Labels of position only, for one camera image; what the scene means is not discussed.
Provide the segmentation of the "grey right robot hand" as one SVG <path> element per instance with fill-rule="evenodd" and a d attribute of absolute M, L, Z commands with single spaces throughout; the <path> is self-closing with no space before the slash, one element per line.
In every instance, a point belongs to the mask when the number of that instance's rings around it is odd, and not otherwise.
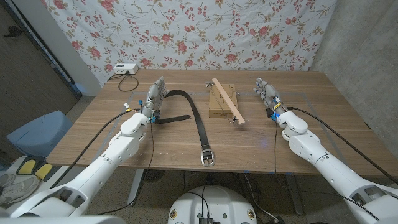
<path fill-rule="evenodd" d="M 254 92 L 263 100 L 266 106 L 267 117 L 273 121 L 276 121 L 281 114 L 288 111 L 280 98 L 279 92 L 265 80 L 261 78 L 256 79 Z"/>

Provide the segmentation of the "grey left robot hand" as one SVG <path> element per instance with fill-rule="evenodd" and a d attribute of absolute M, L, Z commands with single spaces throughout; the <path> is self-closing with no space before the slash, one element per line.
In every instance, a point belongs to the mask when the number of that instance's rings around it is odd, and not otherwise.
<path fill-rule="evenodd" d="M 149 88 L 146 100 L 142 105 L 141 114 L 150 118 L 155 110 L 160 110 L 162 101 L 169 92 L 165 87 L 165 78 L 160 77 Z"/>

